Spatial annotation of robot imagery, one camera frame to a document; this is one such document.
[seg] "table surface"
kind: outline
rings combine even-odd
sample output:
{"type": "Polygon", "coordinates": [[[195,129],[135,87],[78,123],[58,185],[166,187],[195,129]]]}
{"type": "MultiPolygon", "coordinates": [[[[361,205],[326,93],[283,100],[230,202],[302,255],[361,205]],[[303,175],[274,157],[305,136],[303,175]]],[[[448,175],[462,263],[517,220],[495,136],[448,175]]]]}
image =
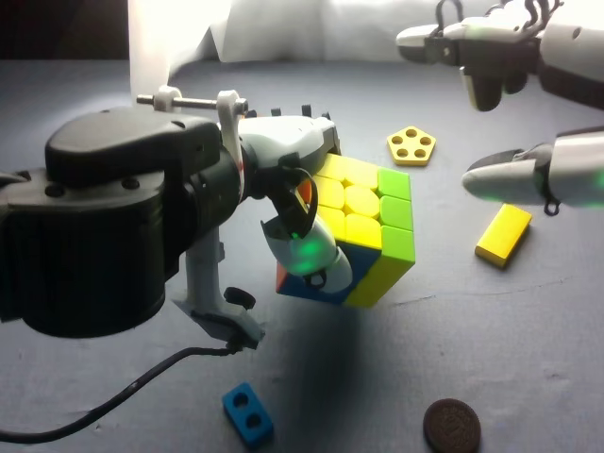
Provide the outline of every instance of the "table surface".
{"type": "MultiPolygon", "coordinates": [[[[275,294],[275,260],[260,220],[267,201],[243,203],[221,227],[224,286],[258,299],[266,329],[256,351],[191,358],[98,423],[50,445],[0,452],[239,452],[222,394],[251,383],[276,437],[260,451],[423,452],[424,411],[453,397],[482,424],[483,452],[599,452],[604,445],[604,212],[540,207],[506,271],[474,256],[499,206],[470,196],[475,160],[551,142],[604,121],[601,112],[540,91],[535,81],[489,113],[470,108],[447,68],[361,63],[195,63],[173,77],[187,96],[237,89],[252,109],[328,110],[343,153],[395,168],[385,138],[414,125],[436,137],[411,174],[417,263],[369,311],[275,294]]],[[[129,103],[126,62],[0,62],[0,168],[43,165],[52,132],[79,114],[129,103]]],[[[184,288],[184,272],[167,283],[184,288]]],[[[128,332],[97,340],[0,328],[0,427],[71,422],[180,348],[219,344],[173,304],[128,332]]]]}

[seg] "screw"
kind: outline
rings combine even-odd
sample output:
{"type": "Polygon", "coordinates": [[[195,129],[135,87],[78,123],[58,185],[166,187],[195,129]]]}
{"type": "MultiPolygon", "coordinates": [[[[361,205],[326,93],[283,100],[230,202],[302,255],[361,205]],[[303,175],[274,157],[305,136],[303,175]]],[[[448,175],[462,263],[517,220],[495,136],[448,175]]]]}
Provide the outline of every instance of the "screw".
{"type": "Polygon", "coordinates": [[[65,195],[65,189],[63,189],[63,186],[60,186],[59,184],[51,184],[49,186],[46,186],[44,193],[46,194],[46,196],[50,196],[52,198],[59,198],[65,195]]]}
{"type": "Polygon", "coordinates": [[[141,187],[141,183],[133,177],[127,177],[122,181],[122,187],[124,189],[128,189],[129,191],[134,191],[135,189],[141,187]]]}

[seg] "blue block with two holes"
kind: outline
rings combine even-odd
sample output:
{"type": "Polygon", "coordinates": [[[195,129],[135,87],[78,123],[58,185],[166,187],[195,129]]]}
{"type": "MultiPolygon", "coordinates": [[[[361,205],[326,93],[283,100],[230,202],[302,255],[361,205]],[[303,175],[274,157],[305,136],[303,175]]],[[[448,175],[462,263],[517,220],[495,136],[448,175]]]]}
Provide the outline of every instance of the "blue block with two holes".
{"type": "Polygon", "coordinates": [[[247,382],[225,394],[223,406],[248,448],[256,448],[273,436],[271,417],[247,382]]]}

